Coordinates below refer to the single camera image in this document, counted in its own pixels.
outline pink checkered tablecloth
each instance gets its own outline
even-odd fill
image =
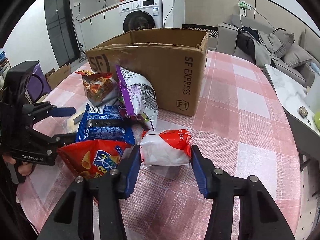
[[[89,69],[86,63],[81,69]],[[87,98],[81,76],[72,73],[46,98],[57,106],[79,108]],[[65,119],[34,125],[52,136],[63,133]],[[293,232],[300,212],[299,157],[276,93],[255,65],[209,51],[196,115],[160,110],[157,130],[188,128],[204,157],[232,176],[256,175],[280,207]],[[58,157],[53,167],[36,166],[19,185],[18,199],[28,219],[41,230],[72,182]],[[141,166],[134,193],[121,200],[128,239],[204,239],[212,200],[199,193],[191,166]],[[232,239],[238,238],[239,199],[234,202]],[[100,239],[94,205],[94,235]]]

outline finger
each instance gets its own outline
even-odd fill
[[[18,172],[23,176],[29,175],[31,171],[32,171],[32,163],[28,163],[26,165],[20,165],[18,167]]]
[[[11,156],[9,156],[9,155],[3,155],[2,158],[7,163],[10,163],[10,164],[15,164],[16,163],[16,160],[14,158],[12,158]]]

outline small cardboard box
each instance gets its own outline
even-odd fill
[[[54,89],[71,74],[70,64],[63,65],[49,76],[47,76],[47,74],[45,77],[47,78],[48,84],[50,85],[51,89]]]
[[[196,113],[208,52],[208,34],[192,29],[129,31],[86,51],[93,71],[111,72],[118,64],[143,75],[156,92],[159,108]]]

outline f1 logo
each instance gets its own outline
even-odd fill
[[[189,108],[189,102],[187,102],[183,99],[177,100],[177,108],[179,108],[182,111],[187,110]]]

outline faucet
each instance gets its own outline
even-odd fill
[[[107,1],[104,0],[104,5],[107,7]]]

